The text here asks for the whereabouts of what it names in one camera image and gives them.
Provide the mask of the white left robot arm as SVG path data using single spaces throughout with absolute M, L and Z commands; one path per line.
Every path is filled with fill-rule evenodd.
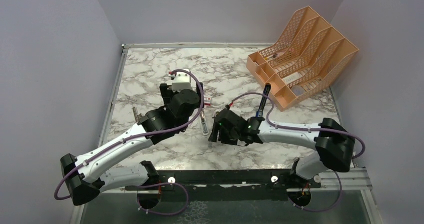
M 164 105 L 148 111 L 123 134 L 107 144 L 79 156 L 70 153 L 60 159 L 63 178 L 55 190 L 56 200 L 71 199 L 80 206 L 97 198 L 102 192 L 123 186 L 155 187 L 157 175 L 153 164 L 142 161 L 136 167 L 119 171 L 114 166 L 131 155 L 163 140 L 185 132 L 205 106 L 202 82 L 180 90 L 167 84 Z

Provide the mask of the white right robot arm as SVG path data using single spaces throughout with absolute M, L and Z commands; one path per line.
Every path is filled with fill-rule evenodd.
M 215 115 L 211 131 L 209 142 L 285 143 L 312 149 L 312 154 L 296 160 L 292 166 L 288 180 L 294 187 L 303 186 L 321 172 L 346 173 L 351 168 L 355 139 L 331 118 L 320 123 L 291 124 L 267 117 L 244 119 L 230 109 L 223 109 Z

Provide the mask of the red white staple box sleeve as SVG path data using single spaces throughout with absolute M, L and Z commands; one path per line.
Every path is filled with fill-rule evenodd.
M 210 97 L 210 96 L 205 96 L 205 97 L 204 97 L 204 105 L 205 105 L 205 106 L 211 106 L 211 105 L 212 105 L 212 97 Z

